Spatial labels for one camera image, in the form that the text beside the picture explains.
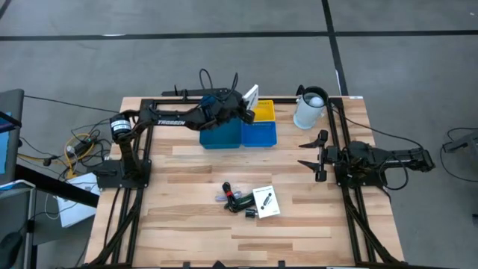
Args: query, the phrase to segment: white box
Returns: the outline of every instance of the white box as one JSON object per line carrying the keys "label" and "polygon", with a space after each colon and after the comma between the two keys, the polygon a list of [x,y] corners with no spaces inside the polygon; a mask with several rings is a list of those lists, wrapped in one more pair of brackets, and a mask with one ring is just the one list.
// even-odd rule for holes
{"label": "white box", "polygon": [[[68,182],[78,188],[82,188],[93,194],[99,195],[98,184],[96,183],[96,176],[93,175],[93,173],[88,173],[83,176],[75,177],[74,179],[70,179]],[[58,197],[57,201],[58,210],[60,211],[61,226],[63,228],[70,227],[71,225],[77,224],[80,221],[86,220],[87,218],[96,214],[96,208],[93,208],[91,206],[76,203],[70,200],[63,199],[61,197]]]}
{"label": "white box", "polygon": [[273,186],[252,190],[259,218],[281,214]]}

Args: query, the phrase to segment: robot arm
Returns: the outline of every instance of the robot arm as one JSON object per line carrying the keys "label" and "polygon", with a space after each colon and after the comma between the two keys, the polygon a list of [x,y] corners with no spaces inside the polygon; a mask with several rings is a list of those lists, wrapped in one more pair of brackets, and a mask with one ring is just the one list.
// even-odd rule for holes
{"label": "robot arm", "polygon": [[324,164],[331,164],[338,168],[338,172],[344,174],[340,178],[347,179],[340,182],[351,188],[357,185],[382,187],[385,182],[382,174],[388,168],[406,167],[410,170],[428,172],[435,168],[428,150],[417,148],[409,150],[384,150],[361,142],[352,141],[347,147],[339,150],[336,146],[328,146],[324,149],[327,141],[327,131],[320,131],[315,142],[301,145],[300,147],[319,147],[319,163],[308,161],[298,162],[311,168],[316,173],[316,182],[326,181]]}
{"label": "robot arm", "polygon": [[[251,111],[249,101],[243,99],[242,94],[235,90],[213,90],[210,95],[204,96],[200,103],[188,111],[162,111],[152,107],[141,108],[139,111],[127,110],[110,118],[111,136],[114,143],[121,149],[121,165],[105,164],[94,171],[97,176],[106,178],[106,182],[147,182],[149,165],[140,161],[137,153],[131,147],[131,142],[141,136],[151,126],[184,126],[191,130],[201,131],[214,129],[235,117],[245,123],[254,122],[254,112]],[[135,121],[131,127],[130,120]]]}

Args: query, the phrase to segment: black floor line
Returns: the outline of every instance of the black floor line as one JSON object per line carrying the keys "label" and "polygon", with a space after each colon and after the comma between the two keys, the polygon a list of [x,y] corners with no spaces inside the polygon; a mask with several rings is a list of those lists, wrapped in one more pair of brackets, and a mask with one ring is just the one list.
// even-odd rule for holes
{"label": "black floor line", "polygon": [[0,41],[167,40],[250,37],[327,37],[326,31],[244,31],[183,34],[85,34],[60,36],[0,36]]}
{"label": "black floor line", "polygon": [[348,96],[347,83],[345,82],[344,67],[342,66],[341,54],[338,51],[337,38],[335,36],[334,23],[330,13],[329,1],[322,0],[323,13],[326,17],[327,32],[329,33],[330,49],[334,59],[335,72],[338,80],[338,89],[342,96]]}
{"label": "black floor line", "polygon": [[11,2],[12,0],[5,0],[3,5],[0,7],[0,19],[5,15],[5,11],[7,11],[7,8]]}
{"label": "black floor line", "polygon": [[433,31],[336,31],[337,37],[434,37],[478,35],[478,30],[433,30]]}

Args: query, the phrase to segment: small black object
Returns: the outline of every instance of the small black object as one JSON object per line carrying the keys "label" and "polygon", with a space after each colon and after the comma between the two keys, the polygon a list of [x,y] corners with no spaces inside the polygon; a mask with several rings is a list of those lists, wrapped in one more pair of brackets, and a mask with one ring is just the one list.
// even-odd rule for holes
{"label": "small black object", "polygon": [[285,261],[279,261],[277,265],[278,265],[278,269],[285,269]]}
{"label": "small black object", "polygon": [[43,166],[50,166],[52,164],[52,160],[50,158],[43,159]]}
{"label": "small black object", "polygon": [[248,208],[248,209],[245,210],[245,212],[246,212],[246,217],[255,218],[255,214],[256,214],[255,209]]}
{"label": "small black object", "polygon": [[20,232],[11,232],[0,242],[0,269],[13,267],[16,261],[23,237]]}

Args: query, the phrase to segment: blue plastic container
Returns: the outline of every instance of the blue plastic container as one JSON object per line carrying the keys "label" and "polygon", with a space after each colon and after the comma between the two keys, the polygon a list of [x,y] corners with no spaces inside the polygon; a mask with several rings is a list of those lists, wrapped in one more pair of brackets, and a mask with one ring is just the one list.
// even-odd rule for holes
{"label": "blue plastic container", "polygon": [[241,142],[241,123],[238,118],[222,124],[213,130],[204,130],[199,134],[199,142],[205,149],[235,149]]}
{"label": "blue plastic container", "polygon": [[242,125],[242,144],[244,146],[274,146],[277,144],[275,122],[259,122]]}

